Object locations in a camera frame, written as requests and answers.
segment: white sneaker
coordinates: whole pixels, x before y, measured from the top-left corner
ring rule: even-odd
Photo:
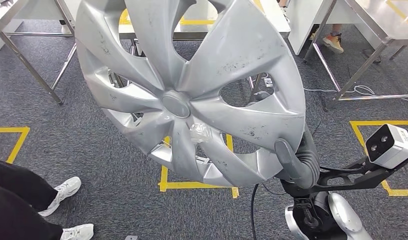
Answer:
[[[82,182],[81,179],[77,176],[74,176],[61,185],[56,186],[54,189],[58,191],[57,196],[55,196],[54,201],[48,206],[46,210],[38,212],[42,217],[48,217],[53,214],[55,210],[60,206],[61,201],[64,199],[73,196],[81,188]]]
[[[72,228],[64,228],[60,240],[90,240],[94,235],[93,224],[83,224]]]
[[[290,19],[288,18],[288,15],[287,15],[288,7],[281,6],[280,9],[282,10],[283,16],[285,17],[286,21],[290,23]]]
[[[62,34],[71,34],[72,32],[70,32],[70,28],[66,24],[66,25],[61,26],[61,33]]]

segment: hubcap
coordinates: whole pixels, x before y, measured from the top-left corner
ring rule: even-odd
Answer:
[[[286,139],[295,149],[301,141],[306,110],[300,74],[281,35],[250,0],[209,0],[218,19],[186,61],[175,51],[172,36],[195,2],[81,1],[75,37],[85,81],[126,138],[170,170],[211,185],[260,183],[282,170],[275,141]],[[119,20],[126,8],[146,57],[122,48]],[[131,84],[114,87],[109,70]],[[224,86],[258,73],[272,77],[273,95],[246,107],[223,101]],[[143,113],[140,121],[133,113]],[[194,129],[205,129],[207,138],[195,140],[200,134]],[[260,149],[233,153],[222,133]],[[170,147],[162,144],[167,136]],[[209,160],[197,160],[197,145]]]

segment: yellow tape line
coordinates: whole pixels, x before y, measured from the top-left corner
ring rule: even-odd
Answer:
[[[265,10],[263,9],[262,3],[260,0],[254,0],[255,5],[257,5],[258,9],[265,13]],[[194,19],[188,19],[186,20],[183,16],[180,18],[180,25],[212,25],[215,23],[215,20],[194,20]]]
[[[169,144],[170,138],[167,136],[164,138],[164,142]],[[234,150],[234,142],[232,139],[232,136],[229,134],[226,134],[226,144],[229,150],[233,151]],[[165,166],[161,166],[161,178],[160,178],[160,183],[158,185],[160,186],[160,192],[166,192],[167,189],[218,189],[218,188],[225,188],[223,186],[216,186],[216,185],[210,185],[210,184],[205,184],[202,182],[196,182],[196,181],[179,181],[179,182],[168,182],[168,175],[169,175],[169,169]],[[237,187],[232,187],[232,197],[236,199],[239,195],[239,189]]]
[[[368,154],[365,147],[365,140],[363,139],[362,132],[360,132],[359,126],[380,126],[384,124],[391,125],[408,125],[407,120],[386,120],[386,121],[350,121],[351,128],[357,136],[358,142],[363,146],[364,152]],[[386,180],[381,182],[383,189],[386,190],[390,197],[408,197],[408,189],[391,189]]]
[[[20,149],[22,148],[23,142],[25,141],[28,133],[30,131],[30,127],[23,126],[23,127],[0,127],[0,133],[20,133],[15,146],[13,147],[11,153],[9,154],[6,162],[12,164],[14,159],[16,159],[17,154],[19,153]]]
[[[264,9],[260,0],[254,0],[255,5],[264,13]],[[128,10],[125,9],[120,16],[119,24],[120,25],[130,25],[132,24],[131,21],[128,19],[129,13]],[[193,20],[188,19],[186,20],[183,16],[180,18],[181,25],[212,25],[215,23],[215,20],[203,19],[203,20]]]
[[[408,24],[408,16],[402,12],[391,0],[385,0],[385,3],[398,15],[400,16],[404,21],[407,22]]]

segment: shoe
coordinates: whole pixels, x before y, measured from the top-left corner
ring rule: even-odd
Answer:
[[[61,33],[62,34],[72,34],[67,24],[61,26]]]
[[[310,41],[313,41],[313,39],[315,39],[315,37],[316,37],[316,32],[319,30],[319,28],[316,28],[316,31],[314,31],[311,35],[310,35],[310,37],[308,38],[308,40],[310,40]]]
[[[323,39],[323,43],[336,54],[342,54],[344,52],[344,49],[341,47],[341,33],[336,36],[332,36],[332,33],[329,34]]]
[[[57,196],[55,196],[54,201],[51,202],[49,207],[46,210],[38,212],[42,217],[48,217],[53,214],[60,206],[61,201],[64,199],[73,196],[81,188],[82,182],[81,179],[77,176],[74,176],[61,185],[56,186],[54,189],[58,191]]]
[[[90,240],[94,235],[93,224],[83,224],[72,228],[64,228],[60,240]]]
[[[286,21],[290,23],[290,19],[288,18],[288,15],[287,15],[288,7],[281,6],[280,9],[282,10],[283,16],[285,17]]]

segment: orange shoe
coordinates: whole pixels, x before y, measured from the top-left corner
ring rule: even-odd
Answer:
[[[341,47],[341,33],[336,36],[332,36],[332,33],[329,34],[323,39],[323,43],[336,54],[342,54],[344,52],[344,49]]]

